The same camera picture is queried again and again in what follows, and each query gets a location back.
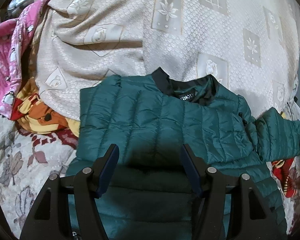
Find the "floral leaf bedspread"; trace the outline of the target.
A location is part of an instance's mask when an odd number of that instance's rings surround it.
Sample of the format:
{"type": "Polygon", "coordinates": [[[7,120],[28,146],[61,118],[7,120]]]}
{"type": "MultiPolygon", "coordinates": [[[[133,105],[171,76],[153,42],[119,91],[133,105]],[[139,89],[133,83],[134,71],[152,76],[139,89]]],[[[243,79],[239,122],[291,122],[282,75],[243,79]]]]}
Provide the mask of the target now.
{"type": "Polygon", "coordinates": [[[15,237],[48,176],[65,176],[77,141],[69,129],[34,134],[0,115],[0,205],[15,237]]]}

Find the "orange yellow red garment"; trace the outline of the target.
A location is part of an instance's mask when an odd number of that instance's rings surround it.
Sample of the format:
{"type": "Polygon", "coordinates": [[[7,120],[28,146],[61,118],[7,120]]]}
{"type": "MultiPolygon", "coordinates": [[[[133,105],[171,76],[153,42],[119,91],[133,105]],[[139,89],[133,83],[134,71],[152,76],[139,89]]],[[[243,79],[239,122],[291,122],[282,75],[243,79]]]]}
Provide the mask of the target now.
{"type": "Polygon", "coordinates": [[[69,129],[79,136],[80,122],[62,116],[46,105],[39,96],[39,88],[31,77],[15,98],[11,120],[23,129],[36,134],[49,134],[69,129]]]}

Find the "dark green puffer jacket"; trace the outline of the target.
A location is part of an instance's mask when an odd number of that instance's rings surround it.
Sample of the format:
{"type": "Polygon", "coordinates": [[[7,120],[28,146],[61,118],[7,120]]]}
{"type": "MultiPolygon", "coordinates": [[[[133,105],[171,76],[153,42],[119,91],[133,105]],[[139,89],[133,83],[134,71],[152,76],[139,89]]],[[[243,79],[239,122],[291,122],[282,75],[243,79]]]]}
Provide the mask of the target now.
{"type": "Polygon", "coordinates": [[[80,91],[74,175],[111,144],[120,156],[106,193],[96,200],[110,239],[191,239],[195,196],[180,162],[183,145],[220,170],[249,174],[286,238],[282,197],[267,166],[300,155],[300,120],[276,109],[252,116],[245,98],[212,75],[181,82],[157,69],[111,75],[80,91]]]}

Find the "beige patterned quilt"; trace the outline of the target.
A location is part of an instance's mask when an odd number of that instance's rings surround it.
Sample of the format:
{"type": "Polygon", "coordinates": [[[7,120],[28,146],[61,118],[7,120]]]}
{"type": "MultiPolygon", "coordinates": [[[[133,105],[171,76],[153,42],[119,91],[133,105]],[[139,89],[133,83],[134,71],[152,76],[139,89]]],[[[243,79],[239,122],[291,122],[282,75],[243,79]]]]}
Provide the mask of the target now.
{"type": "Polygon", "coordinates": [[[50,0],[29,70],[42,100],[75,120],[81,89],[157,68],[178,81],[211,74],[259,116],[293,104],[299,55],[296,0],[50,0]]]}

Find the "pink penguin print cloth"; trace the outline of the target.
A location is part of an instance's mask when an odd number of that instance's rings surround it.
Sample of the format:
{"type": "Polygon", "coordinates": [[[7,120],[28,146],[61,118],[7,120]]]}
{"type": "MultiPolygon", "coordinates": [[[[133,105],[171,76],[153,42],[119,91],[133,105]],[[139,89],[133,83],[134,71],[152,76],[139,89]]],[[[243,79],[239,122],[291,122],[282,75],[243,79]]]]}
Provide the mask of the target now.
{"type": "Polygon", "coordinates": [[[22,74],[21,57],[30,44],[44,7],[50,0],[28,5],[18,18],[0,24],[0,114],[10,118],[22,74]]]}

